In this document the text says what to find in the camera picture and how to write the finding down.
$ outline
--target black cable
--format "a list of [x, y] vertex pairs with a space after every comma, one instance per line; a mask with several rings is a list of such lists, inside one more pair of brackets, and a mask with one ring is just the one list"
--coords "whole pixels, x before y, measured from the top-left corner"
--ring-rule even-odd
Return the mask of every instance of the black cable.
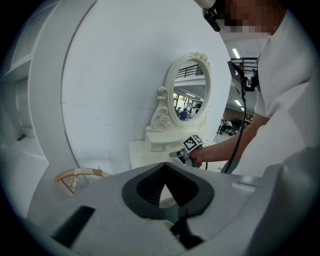
[[224, 170], [224, 173], [226, 174], [227, 171], [229, 170], [235, 156], [236, 156], [236, 153], [237, 153], [237, 150], [238, 150], [238, 147], [239, 147], [239, 144], [240, 144], [240, 140], [241, 140], [241, 136], [242, 136], [242, 133], [244, 131], [244, 126], [245, 126], [245, 121], [246, 121], [246, 113], [247, 113], [247, 106], [246, 106], [246, 99], [245, 97], [242, 97], [242, 101], [243, 101], [243, 104], [244, 104], [244, 111], [243, 111], [243, 118], [242, 118], [242, 124], [241, 124], [241, 128], [240, 128], [240, 132], [239, 132], [239, 137], [238, 137], [238, 140], [236, 142], [236, 145], [234, 147], [234, 150], [233, 150], [233, 153], [230, 157], [230, 160], [228, 162], [228, 165], [226, 166], [226, 169]]

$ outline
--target white panel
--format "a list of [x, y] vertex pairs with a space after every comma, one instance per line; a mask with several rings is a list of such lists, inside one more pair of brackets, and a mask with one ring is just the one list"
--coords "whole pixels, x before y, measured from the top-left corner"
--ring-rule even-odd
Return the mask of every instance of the white panel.
[[26, 23], [23, 24], [23, 26], [20, 28], [19, 32], [16, 34], [10, 48], [8, 49], [6, 56], [2, 62], [2, 66], [0, 69], [0, 77], [2, 78], [10, 69], [12, 64], [12, 59], [14, 57], [15, 49], [17, 47], [17, 43], [19, 41], [19, 38], [24, 31], [26, 27]]
[[11, 147], [22, 135], [15, 82], [0, 84], [0, 144]]
[[144, 139], [157, 88], [174, 61], [196, 51], [207, 53], [211, 64], [207, 138], [213, 141], [231, 84], [230, 57], [199, 6], [192, 0], [99, 0], [75, 34], [63, 76], [65, 127], [80, 166], [127, 171], [128, 141]]
[[21, 127], [22, 130], [22, 134], [27, 136], [27, 137], [32, 137], [35, 138], [35, 131], [32, 128], [25, 128], [25, 127]]
[[5, 161], [0, 163], [2, 187], [13, 209], [25, 218], [39, 180], [48, 166], [39, 152], [37, 140], [27, 137], [2, 152], [5, 154]]
[[55, 182], [55, 176], [75, 168], [68, 144], [65, 143], [58, 151], [58, 155], [51, 161], [36, 187], [32, 197], [27, 218], [35, 225], [42, 225], [43, 221], [52, 216], [52, 212], [61, 209], [67, 200], [72, 200], [70, 193], [60, 184]]
[[53, 8], [54, 6], [51, 6], [39, 12], [36, 16], [32, 17], [27, 22], [15, 49], [15, 53], [12, 60], [13, 64], [32, 53], [32, 49], [38, 36], [38, 33], [42, 25], [45, 23], [48, 15], [53, 10]]
[[43, 1], [38, 7], [37, 9], [35, 9], [35, 11], [33, 12], [32, 16], [36, 15], [37, 13], [43, 11], [44, 9], [55, 5], [59, 2], [60, 0], [45, 0]]
[[16, 84], [17, 110], [19, 113], [20, 126], [32, 129], [32, 122], [28, 104], [28, 78], [19, 80]]
[[62, 72], [71, 39], [93, 3], [94, 0], [60, 2], [45, 25], [32, 58], [29, 75], [31, 119], [49, 163], [62, 147], [70, 151], [61, 107]]
[[31, 63], [31, 57], [29, 57], [28, 59], [25, 59], [23, 62], [20, 62], [19, 65], [12, 66], [10, 72], [7, 73], [6, 76], [2, 78], [2, 81], [16, 82], [23, 78], [28, 77], [30, 63]]

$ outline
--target person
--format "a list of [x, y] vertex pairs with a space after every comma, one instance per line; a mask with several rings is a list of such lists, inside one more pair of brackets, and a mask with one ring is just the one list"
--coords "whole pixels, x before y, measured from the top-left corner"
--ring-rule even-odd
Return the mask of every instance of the person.
[[[259, 86], [247, 92], [257, 93], [255, 113], [243, 130], [234, 158], [240, 161], [232, 173], [262, 177], [268, 166], [319, 146], [319, 59], [293, 14], [273, 0], [224, 0], [224, 12], [271, 35], [257, 60]], [[312, 117], [314, 125], [305, 125]], [[197, 164], [227, 161], [238, 137], [198, 148], [190, 158]]]
[[191, 115], [192, 116], [195, 116], [196, 115], [196, 111], [198, 110], [199, 108], [196, 108], [195, 106], [192, 108], [192, 111], [191, 111]]
[[219, 133], [222, 135], [222, 127], [224, 126], [224, 119], [222, 118], [221, 121], [220, 121], [220, 126], [219, 126], [219, 129], [216, 133]]
[[225, 126], [226, 126], [225, 131], [229, 132], [232, 128], [232, 122], [230, 120], [226, 121]]
[[180, 120], [184, 121], [187, 118], [187, 108], [184, 108], [184, 110], [180, 113]]
[[176, 113], [177, 115], [180, 114], [180, 109], [181, 109], [181, 107], [178, 107], [177, 110], [175, 111], [175, 113]]
[[224, 131], [226, 131], [226, 128], [227, 128], [227, 120], [222, 120], [222, 127], [221, 127], [221, 133], [220, 134], [222, 134], [222, 132], [224, 132]]

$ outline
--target mirror frame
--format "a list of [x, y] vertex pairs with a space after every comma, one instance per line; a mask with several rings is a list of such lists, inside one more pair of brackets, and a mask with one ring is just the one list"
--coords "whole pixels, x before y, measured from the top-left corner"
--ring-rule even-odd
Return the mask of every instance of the mirror frame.
[[[199, 112], [191, 120], [181, 121], [174, 109], [173, 95], [178, 71], [186, 61], [199, 64], [204, 73], [206, 87]], [[157, 90], [159, 103], [151, 117], [150, 125], [145, 129], [144, 144], [148, 151], [166, 151], [175, 145], [180, 145], [190, 135], [203, 136], [207, 124], [207, 113], [211, 107], [211, 82], [210, 63], [203, 52], [185, 54], [171, 65], [166, 76], [165, 87], [161, 86]]]
[[[204, 73], [204, 78], [205, 78], [205, 93], [203, 97], [203, 102], [202, 106], [199, 110], [199, 112], [191, 119], [187, 121], [181, 121], [174, 109], [174, 87], [175, 87], [175, 81], [177, 74], [180, 70], [180, 67], [182, 64], [184, 64], [187, 61], [193, 61], [197, 63], [203, 73]], [[210, 97], [210, 91], [211, 91], [211, 70], [210, 70], [210, 63], [208, 61], [208, 57], [205, 53], [203, 52], [194, 52], [194, 53], [189, 53], [184, 55], [182, 58], [174, 62], [168, 72], [168, 75], [166, 77], [165, 81], [165, 88], [167, 89], [168, 92], [168, 110], [169, 110], [169, 115], [174, 121], [174, 123], [179, 126], [179, 127], [190, 127], [193, 126], [195, 123], [199, 122], [199, 120], [202, 119], [203, 114], [206, 112], [208, 105], [209, 105], [209, 97]]]

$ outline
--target ceiling light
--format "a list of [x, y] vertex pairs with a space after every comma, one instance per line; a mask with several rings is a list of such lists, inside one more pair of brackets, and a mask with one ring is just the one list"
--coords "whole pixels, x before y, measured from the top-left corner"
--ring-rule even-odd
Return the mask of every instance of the ceiling light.
[[235, 100], [235, 103], [238, 105], [238, 106], [242, 106], [241, 104], [240, 104], [240, 102], [239, 102], [239, 100]]
[[237, 50], [236, 50], [236, 49], [232, 49], [232, 51], [234, 52], [234, 55], [235, 55], [238, 59], [240, 59], [240, 56], [239, 56]]
[[191, 94], [189, 94], [189, 93], [186, 93], [186, 94], [189, 95], [189, 96], [191, 96], [191, 97], [194, 97], [194, 98], [196, 97], [196, 96], [193, 96], [193, 95], [191, 95]]

